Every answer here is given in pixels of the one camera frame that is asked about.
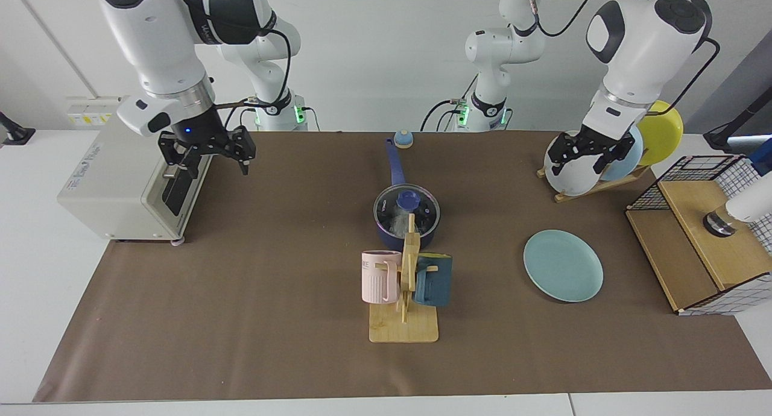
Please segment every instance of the black stand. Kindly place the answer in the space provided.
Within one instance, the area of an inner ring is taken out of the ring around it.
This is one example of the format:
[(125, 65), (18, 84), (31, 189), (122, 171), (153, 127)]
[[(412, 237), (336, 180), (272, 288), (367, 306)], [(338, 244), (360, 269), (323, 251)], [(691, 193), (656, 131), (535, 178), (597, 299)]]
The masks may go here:
[(0, 125), (8, 132), (8, 138), (3, 141), (3, 145), (26, 145), (33, 134), (35, 134), (35, 128), (24, 128), (16, 122), (13, 122), (11, 119), (8, 119), (3, 112), (0, 112)]
[(739, 128), (745, 124), (745, 122), (748, 122), (748, 120), (752, 118), (753, 115), (758, 113), (758, 111), (761, 110), (761, 108), (767, 105), (767, 103), (770, 101), (772, 101), (772, 87), (767, 89), (763, 94), (761, 94), (760, 97), (756, 98), (756, 100), (752, 102), (747, 109), (742, 111), (741, 114), (732, 119), (731, 122), (727, 123), (723, 130), (717, 133), (703, 134), (705, 141), (708, 142), (712, 149), (726, 152), (731, 151), (727, 142), (729, 137), (736, 133), (737, 130), (739, 130)]

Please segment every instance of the pink mug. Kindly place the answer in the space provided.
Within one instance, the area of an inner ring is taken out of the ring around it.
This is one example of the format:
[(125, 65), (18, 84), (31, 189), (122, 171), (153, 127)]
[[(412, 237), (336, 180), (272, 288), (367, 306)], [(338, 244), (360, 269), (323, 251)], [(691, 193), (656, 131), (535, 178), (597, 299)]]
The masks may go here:
[(401, 264), (402, 253), (398, 251), (363, 251), (362, 300), (376, 305), (396, 303), (399, 300), (397, 267)]

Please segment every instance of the mug rack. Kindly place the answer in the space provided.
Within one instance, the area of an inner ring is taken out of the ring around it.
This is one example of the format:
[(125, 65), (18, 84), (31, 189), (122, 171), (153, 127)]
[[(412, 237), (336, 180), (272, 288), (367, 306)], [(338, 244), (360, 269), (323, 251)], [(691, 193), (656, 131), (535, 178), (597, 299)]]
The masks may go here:
[[(416, 215), (408, 216), (409, 232), (405, 234), (402, 266), (399, 273), (400, 297), (397, 303), (370, 305), (370, 342), (436, 342), (439, 339), (437, 308), (411, 303), (416, 292), (416, 268), (421, 250), (421, 235), (416, 232)], [(436, 266), (427, 268), (438, 271)]]

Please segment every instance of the blue saucepan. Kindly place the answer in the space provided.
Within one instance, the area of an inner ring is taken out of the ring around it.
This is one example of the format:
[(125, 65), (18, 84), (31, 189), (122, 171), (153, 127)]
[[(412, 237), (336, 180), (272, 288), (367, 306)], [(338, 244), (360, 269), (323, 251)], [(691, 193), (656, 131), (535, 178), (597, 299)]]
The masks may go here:
[(391, 166), (391, 187), (378, 194), (373, 204), (373, 216), (378, 236), (391, 250), (402, 251), (408, 232), (408, 216), (416, 215), (416, 232), (421, 234), (421, 248), (432, 242), (439, 224), (439, 204), (423, 187), (405, 182), (402, 163), (392, 139), (386, 140), (386, 152)]

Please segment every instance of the teal mug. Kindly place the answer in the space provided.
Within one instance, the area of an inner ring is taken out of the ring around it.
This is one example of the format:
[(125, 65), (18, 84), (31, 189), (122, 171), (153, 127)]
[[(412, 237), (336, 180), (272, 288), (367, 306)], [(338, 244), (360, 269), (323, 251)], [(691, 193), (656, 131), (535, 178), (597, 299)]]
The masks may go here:
[(452, 268), (452, 256), (439, 253), (419, 254), (413, 301), (425, 306), (447, 306), (450, 303)]

